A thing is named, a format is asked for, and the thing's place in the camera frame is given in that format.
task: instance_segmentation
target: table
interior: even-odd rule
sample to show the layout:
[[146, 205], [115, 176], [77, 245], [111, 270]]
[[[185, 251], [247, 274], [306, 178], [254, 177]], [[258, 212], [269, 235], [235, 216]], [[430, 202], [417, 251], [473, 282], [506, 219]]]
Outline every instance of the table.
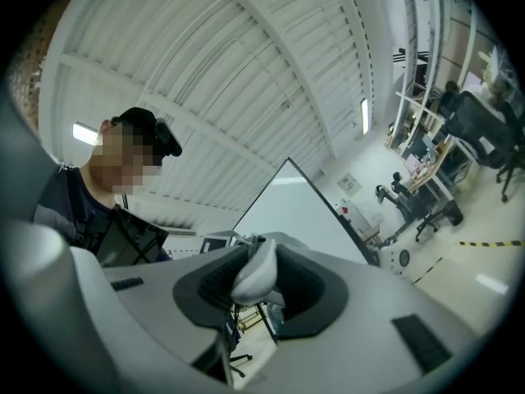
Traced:
[[430, 180], [433, 180], [448, 200], [454, 199], [454, 196], [450, 193], [449, 189], [446, 188], [446, 185], [437, 176], [437, 172], [439, 171], [443, 161], [445, 161], [445, 158], [450, 153], [450, 151], [454, 148], [454, 146], [455, 146], [454, 139], [451, 139], [450, 137], [447, 138], [447, 140], [445, 141], [445, 147], [443, 148], [443, 151], [441, 152], [441, 155], [439, 156], [439, 158], [436, 160], [436, 163], [430, 166], [430, 169], [425, 176], [418, 178], [410, 185], [409, 187], [410, 192], [414, 192], [421, 186], [424, 186], [425, 184], [427, 184]]

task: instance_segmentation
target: black fisheye border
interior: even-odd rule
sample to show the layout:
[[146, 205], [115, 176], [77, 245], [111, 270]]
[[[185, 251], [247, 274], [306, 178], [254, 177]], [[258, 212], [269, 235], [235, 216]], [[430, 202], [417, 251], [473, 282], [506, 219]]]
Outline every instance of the black fisheye border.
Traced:
[[[38, 20], [43, 11], [54, 0], [0, 0], [2, 13], [2, 51], [0, 53], [0, 71], [3, 74], [21, 44], [30, 27]], [[523, 65], [523, 43], [520, 37], [521, 18], [523, 17], [523, 0], [473, 0], [484, 13], [487, 20], [497, 33], [500, 41], [507, 48], [511, 62], [514, 64], [520, 80], [525, 76]], [[1, 203], [9, 195], [0, 188]], [[523, 212], [521, 226], [525, 225]], [[486, 217], [479, 220], [491, 220]], [[0, 244], [4, 239], [0, 235]], [[4, 343], [3, 378], [12, 379], [17, 389], [38, 387], [52, 388], [55, 391], [64, 389], [69, 392], [82, 392], [82, 388], [73, 383], [41, 350], [20, 320], [11, 298], [2, 282], [0, 296], [3, 305], [2, 330]], [[525, 285], [521, 279], [516, 296], [509, 310], [502, 318], [500, 326], [492, 333], [482, 338], [477, 350], [469, 353], [464, 359], [463, 367], [453, 369], [450, 375], [437, 378], [429, 387], [428, 392], [442, 390], [444, 392], [470, 392], [479, 386], [494, 389], [497, 384], [499, 391], [507, 392], [519, 387], [522, 383], [521, 354], [523, 346], [523, 329], [525, 319]]]

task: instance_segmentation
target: hazard stripe tape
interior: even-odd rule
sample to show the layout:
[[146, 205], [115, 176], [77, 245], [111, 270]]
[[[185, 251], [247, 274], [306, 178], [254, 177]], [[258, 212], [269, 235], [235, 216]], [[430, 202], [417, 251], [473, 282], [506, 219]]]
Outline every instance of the hazard stripe tape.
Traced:
[[443, 257], [441, 257], [440, 259], [438, 259], [434, 265], [432, 267], [430, 267], [418, 280], [416, 280], [413, 285], [415, 285], [417, 282], [419, 282], [421, 279], [423, 279], [441, 260], [443, 259]]
[[484, 247], [498, 247], [498, 246], [525, 246], [525, 241], [508, 241], [508, 242], [458, 242], [462, 246], [484, 246]]

